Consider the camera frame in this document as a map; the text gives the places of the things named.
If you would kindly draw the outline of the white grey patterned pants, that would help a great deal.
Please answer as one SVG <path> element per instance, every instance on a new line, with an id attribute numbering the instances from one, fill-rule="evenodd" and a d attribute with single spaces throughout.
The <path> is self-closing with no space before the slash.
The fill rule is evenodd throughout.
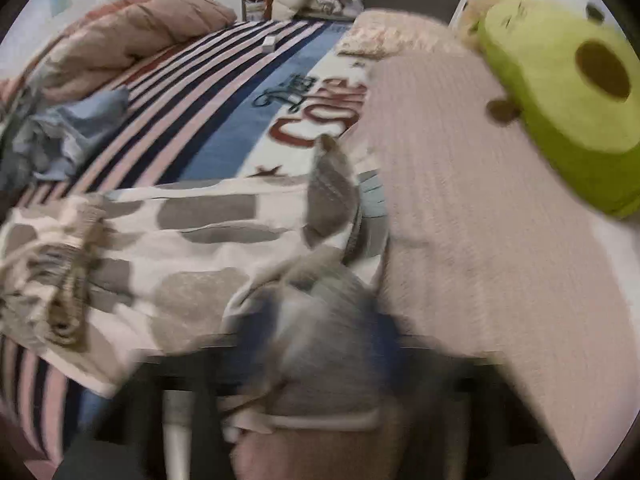
<path id="1" fill-rule="evenodd" d="M 104 393 L 145 354 L 209 342 L 268 299 L 276 318 L 238 425 L 370 430 L 383 402 L 361 332 L 387 235 L 374 151 L 329 136 L 302 176 L 15 208 L 1 229 L 1 330 Z"/>

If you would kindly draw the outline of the pink ribbed knit blanket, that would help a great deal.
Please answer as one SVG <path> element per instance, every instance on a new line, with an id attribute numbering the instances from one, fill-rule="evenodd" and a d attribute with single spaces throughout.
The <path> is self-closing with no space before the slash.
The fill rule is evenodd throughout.
<path id="1" fill-rule="evenodd" d="M 354 136 L 381 167 L 384 292 L 439 347 L 501 364 L 578 479 L 611 478 L 639 437 L 639 221 L 584 204 L 476 55 L 375 63 Z"/>

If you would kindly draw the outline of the blue denim clothes pile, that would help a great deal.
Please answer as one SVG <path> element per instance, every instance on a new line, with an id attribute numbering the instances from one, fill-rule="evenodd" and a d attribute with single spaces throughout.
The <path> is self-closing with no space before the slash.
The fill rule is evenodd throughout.
<path id="1" fill-rule="evenodd" d="M 1 121 L 1 189 L 21 191 L 32 180 L 64 181 L 77 174 L 127 116 L 129 90 L 47 106 L 27 89 Z"/>

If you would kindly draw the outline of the green avocado plush toy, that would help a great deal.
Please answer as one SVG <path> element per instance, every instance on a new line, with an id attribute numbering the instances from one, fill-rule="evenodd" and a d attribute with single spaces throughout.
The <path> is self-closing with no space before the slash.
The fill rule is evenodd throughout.
<path id="1" fill-rule="evenodd" d="M 585 202 L 639 209 L 639 59 L 617 29 L 549 0 L 501 0 L 480 50 L 541 154 Z"/>

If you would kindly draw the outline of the floral pink pillow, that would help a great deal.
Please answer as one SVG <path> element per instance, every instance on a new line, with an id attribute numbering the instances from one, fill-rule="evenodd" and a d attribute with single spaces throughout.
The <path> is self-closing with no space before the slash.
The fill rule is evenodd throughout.
<path id="1" fill-rule="evenodd" d="M 373 9 L 360 13 L 335 45 L 337 55 L 380 60 L 410 53 L 465 55 L 470 50 L 444 23 L 419 14 Z"/>

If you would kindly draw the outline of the small white box on bed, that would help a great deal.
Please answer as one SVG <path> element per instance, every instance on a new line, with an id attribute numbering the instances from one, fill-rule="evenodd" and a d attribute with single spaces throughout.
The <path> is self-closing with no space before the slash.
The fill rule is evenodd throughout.
<path id="1" fill-rule="evenodd" d="M 262 52 L 272 53 L 277 47 L 277 37 L 267 36 L 262 42 Z"/>

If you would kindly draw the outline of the tan plush toy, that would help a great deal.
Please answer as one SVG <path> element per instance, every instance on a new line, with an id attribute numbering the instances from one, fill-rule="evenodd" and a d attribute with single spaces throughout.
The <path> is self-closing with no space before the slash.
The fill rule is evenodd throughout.
<path id="1" fill-rule="evenodd" d="M 502 0 L 466 0 L 456 25 L 458 40 L 472 51 L 480 50 L 478 30 L 487 12 Z"/>

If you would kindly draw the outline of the pink beige crumpled duvet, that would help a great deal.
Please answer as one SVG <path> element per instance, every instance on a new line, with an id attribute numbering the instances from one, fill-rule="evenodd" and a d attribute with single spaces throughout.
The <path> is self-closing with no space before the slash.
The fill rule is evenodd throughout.
<path id="1" fill-rule="evenodd" d="M 99 0 L 15 78 L 1 81 L 1 104 L 10 107 L 26 88 L 49 103 L 83 99 L 144 58 L 235 21 L 235 12 L 216 0 Z"/>

